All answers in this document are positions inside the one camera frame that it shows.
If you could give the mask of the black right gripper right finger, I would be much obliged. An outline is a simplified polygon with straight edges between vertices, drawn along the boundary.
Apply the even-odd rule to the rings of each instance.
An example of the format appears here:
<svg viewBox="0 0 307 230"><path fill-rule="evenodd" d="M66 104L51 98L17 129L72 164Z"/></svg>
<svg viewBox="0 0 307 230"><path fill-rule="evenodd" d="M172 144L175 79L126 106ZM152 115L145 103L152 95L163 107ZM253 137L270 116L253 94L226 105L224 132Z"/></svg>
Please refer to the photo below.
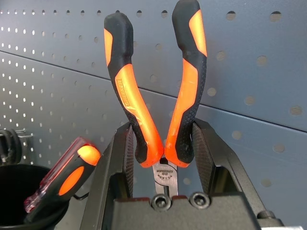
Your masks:
<svg viewBox="0 0 307 230"><path fill-rule="evenodd" d="M192 146L202 189L210 204L201 212L206 227L281 227L264 206L237 154L208 122L196 119Z"/></svg>

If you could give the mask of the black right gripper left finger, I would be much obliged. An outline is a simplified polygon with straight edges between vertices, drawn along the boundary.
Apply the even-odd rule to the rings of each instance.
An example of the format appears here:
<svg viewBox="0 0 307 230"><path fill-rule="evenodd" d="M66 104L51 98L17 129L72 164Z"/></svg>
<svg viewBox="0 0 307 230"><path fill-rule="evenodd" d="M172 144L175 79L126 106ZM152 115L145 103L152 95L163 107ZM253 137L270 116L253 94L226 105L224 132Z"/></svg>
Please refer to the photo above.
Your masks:
<svg viewBox="0 0 307 230"><path fill-rule="evenodd" d="M130 123L118 128L100 158L83 214L84 230L109 230L114 200L133 195L133 130Z"/></svg>

